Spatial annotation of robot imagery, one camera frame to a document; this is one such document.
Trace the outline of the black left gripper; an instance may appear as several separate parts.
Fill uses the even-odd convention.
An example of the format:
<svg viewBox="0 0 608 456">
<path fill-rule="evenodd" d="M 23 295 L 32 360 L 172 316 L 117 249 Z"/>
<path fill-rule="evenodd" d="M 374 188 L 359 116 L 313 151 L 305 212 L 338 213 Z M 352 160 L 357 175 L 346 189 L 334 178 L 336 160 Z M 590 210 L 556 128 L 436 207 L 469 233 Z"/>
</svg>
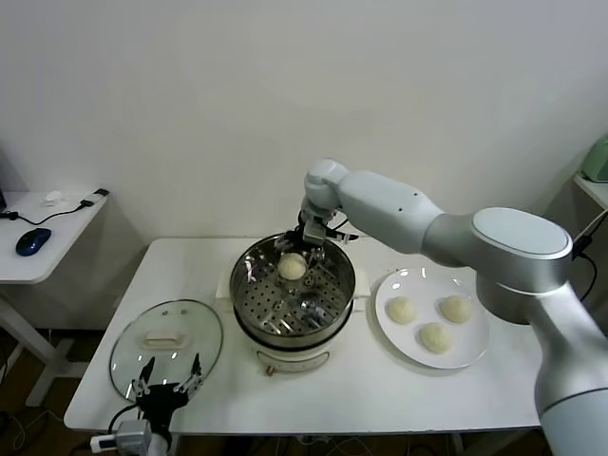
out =
<svg viewBox="0 0 608 456">
<path fill-rule="evenodd" d="M 195 393 L 202 384 L 200 355 L 195 355 L 190 375 L 179 384 L 149 386 L 156 357 L 142 367 L 139 377 L 131 381 L 136 404 L 142 418 L 150 424 L 153 433 L 168 433 L 173 413 L 187 405 L 187 393 Z"/>
</svg>

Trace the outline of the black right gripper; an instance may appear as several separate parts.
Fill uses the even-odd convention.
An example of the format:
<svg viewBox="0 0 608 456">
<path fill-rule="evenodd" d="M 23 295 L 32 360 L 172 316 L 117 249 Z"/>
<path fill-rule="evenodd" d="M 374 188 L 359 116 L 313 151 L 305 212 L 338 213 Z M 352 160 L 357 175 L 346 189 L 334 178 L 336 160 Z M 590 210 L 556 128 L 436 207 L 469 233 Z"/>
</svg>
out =
<svg viewBox="0 0 608 456">
<path fill-rule="evenodd" d="M 286 231 L 279 234 L 274 240 L 274 248 L 277 251 L 288 251 L 293 249 L 299 241 L 306 247 L 312 248 L 307 258 L 307 269 L 313 270 L 325 259 L 325 249 L 322 246 L 327 238 L 327 228 L 322 220 L 316 218 L 301 219 L 296 231 Z"/>
</svg>

